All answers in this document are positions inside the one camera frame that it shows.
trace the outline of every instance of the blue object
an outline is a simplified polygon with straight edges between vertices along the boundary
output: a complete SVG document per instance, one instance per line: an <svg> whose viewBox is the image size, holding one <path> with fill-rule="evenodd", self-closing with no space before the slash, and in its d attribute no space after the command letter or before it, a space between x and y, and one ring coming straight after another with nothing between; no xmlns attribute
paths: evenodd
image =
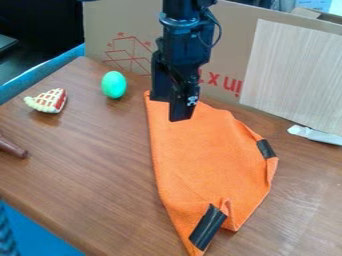
<svg viewBox="0 0 342 256"><path fill-rule="evenodd" d="M3 206L8 218L8 224L15 238L16 249L20 252L21 256L84 256L82 252L42 228L6 203L3 203Z"/></svg>
<svg viewBox="0 0 342 256"><path fill-rule="evenodd" d="M77 57L84 56L84 44L46 61L0 86L0 105L30 88Z"/></svg>

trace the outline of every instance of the wooden board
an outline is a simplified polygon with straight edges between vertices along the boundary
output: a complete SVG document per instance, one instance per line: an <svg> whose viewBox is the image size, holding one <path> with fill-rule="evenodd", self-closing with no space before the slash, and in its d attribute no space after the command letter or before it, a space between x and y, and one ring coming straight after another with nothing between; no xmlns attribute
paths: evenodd
<svg viewBox="0 0 342 256"><path fill-rule="evenodd" d="M342 135L342 37L259 20L240 103Z"/></svg>
<svg viewBox="0 0 342 256"><path fill-rule="evenodd" d="M87 255L185 256L151 164L150 80L127 73L127 94L110 100L99 87L108 70L79 58L0 107L0 129L30 152L23 161L0 152L0 196ZM69 94L60 114L23 103L55 87ZM280 158L266 200L239 232L220 230L206 256L342 255L342 148L291 136L281 118L202 100L230 110Z"/></svg>

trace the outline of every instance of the cardboard box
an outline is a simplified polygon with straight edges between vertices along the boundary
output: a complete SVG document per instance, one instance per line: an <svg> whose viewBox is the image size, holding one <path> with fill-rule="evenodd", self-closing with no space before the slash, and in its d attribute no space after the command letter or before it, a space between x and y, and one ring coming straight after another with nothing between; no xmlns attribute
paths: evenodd
<svg viewBox="0 0 342 256"><path fill-rule="evenodd" d="M162 0L101 0L84 3L86 56L149 76ZM202 93L238 103L258 19L342 35L342 26L324 20L219 1L212 8L223 27L211 62L201 69Z"/></svg>

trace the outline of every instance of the table surface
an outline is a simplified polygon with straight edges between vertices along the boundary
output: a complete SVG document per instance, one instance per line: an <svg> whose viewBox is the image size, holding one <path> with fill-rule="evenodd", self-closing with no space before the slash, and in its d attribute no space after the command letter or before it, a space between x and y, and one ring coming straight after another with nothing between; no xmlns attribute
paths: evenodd
<svg viewBox="0 0 342 256"><path fill-rule="evenodd" d="M109 67L79 58L0 107L0 128L26 148L0 153L5 201L88 255L187 255L157 193L143 91L126 74L121 100L100 91ZM62 113L35 112L25 96L62 87ZM264 203L233 233L220 230L210 255L342 255L342 148L287 134L292 123L204 99L230 110L280 157Z"/></svg>

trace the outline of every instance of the orange fabric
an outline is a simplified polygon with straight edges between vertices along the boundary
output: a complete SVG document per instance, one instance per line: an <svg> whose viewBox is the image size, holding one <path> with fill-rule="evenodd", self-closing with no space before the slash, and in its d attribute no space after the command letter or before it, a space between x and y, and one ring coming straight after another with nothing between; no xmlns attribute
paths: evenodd
<svg viewBox="0 0 342 256"><path fill-rule="evenodd" d="M226 110L199 102L192 119L171 123L169 104L145 101L160 198L192 256L203 255L189 236L209 204L237 231L270 191L278 158L265 160L262 137Z"/></svg>

